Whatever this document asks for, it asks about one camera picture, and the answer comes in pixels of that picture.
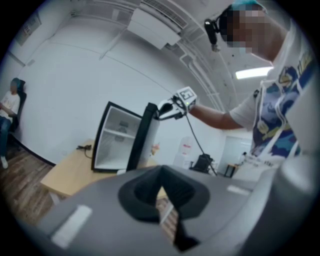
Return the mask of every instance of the person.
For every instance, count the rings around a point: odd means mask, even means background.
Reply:
[[[301,153],[286,113],[303,90],[313,83],[319,67],[294,21],[291,19],[290,29],[286,30],[255,0],[237,0],[213,21],[212,26],[214,35],[220,33],[229,47],[245,49],[246,53],[269,61],[273,66],[259,89],[230,112],[201,105],[190,111],[191,115],[217,129],[252,130],[251,150],[233,178],[257,181],[263,171],[276,169],[286,158]]]
[[[19,84],[20,80],[14,78],[10,83],[10,91],[4,95],[0,102],[0,159],[4,169],[8,168],[6,152],[9,128],[13,117],[18,114],[20,105],[20,97],[18,95]]]
[[[242,155],[240,156],[240,159],[239,159],[238,166],[240,166],[245,161],[246,155],[247,155],[247,152],[242,153]]]

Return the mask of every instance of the power cord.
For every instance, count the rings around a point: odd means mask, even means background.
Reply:
[[[194,136],[194,138],[195,138],[196,143],[198,144],[198,146],[199,146],[200,150],[202,151],[203,155],[206,157],[206,160],[208,161],[208,163],[209,163],[209,165],[210,165],[210,167],[211,167],[214,175],[215,175],[215,176],[218,176],[217,172],[215,171],[215,169],[214,169],[214,168],[212,167],[212,165],[211,165],[210,159],[207,157],[207,155],[206,155],[205,152],[203,151],[202,147],[200,146],[200,143],[199,143],[199,141],[197,140],[197,137],[196,137],[196,135],[195,135],[195,133],[194,133],[194,130],[192,129],[192,126],[191,126],[191,123],[190,123],[190,121],[189,121],[188,116],[185,115],[185,117],[186,117],[186,119],[187,119],[187,121],[188,121],[188,123],[189,123],[191,132],[192,132],[192,134],[193,134],[193,136]]]
[[[76,149],[77,150],[84,150],[84,155],[85,157],[92,159],[92,157],[87,156],[87,150],[91,150],[92,146],[91,145],[85,145],[85,146],[78,146]]]

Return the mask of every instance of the jeans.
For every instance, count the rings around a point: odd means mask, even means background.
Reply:
[[[4,157],[7,152],[7,139],[11,121],[0,116],[0,156]]]

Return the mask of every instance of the ceiling light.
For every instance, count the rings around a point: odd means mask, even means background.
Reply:
[[[265,66],[265,67],[245,69],[245,70],[240,70],[235,72],[235,75],[237,79],[265,77],[267,76],[268,72],[273,68],[274,68],[273,66]]]

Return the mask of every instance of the black chair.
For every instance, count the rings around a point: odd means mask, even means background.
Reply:
[[[213,162],[213,159],[208,154],[201,154],[199,155],[199,158],[195,165],[193,167],[190,167],[190,170],[200,172],[200,173],[208,173],[209,172],[209,166]]]
[[[17,91],[17,94],[20,97],[20,105],[19,105],[18,113],[11,116],[12,117],[12,124],[9,129],[9,133],[11,134],[11,136],[19,126],[20,115],[22,112],[22,108],[25,104],[26,98],[27,98],[27,94],[24,92],[25,83],[26,83],[25,81],[20,80],[20,85],[19,85],[18,91]]]

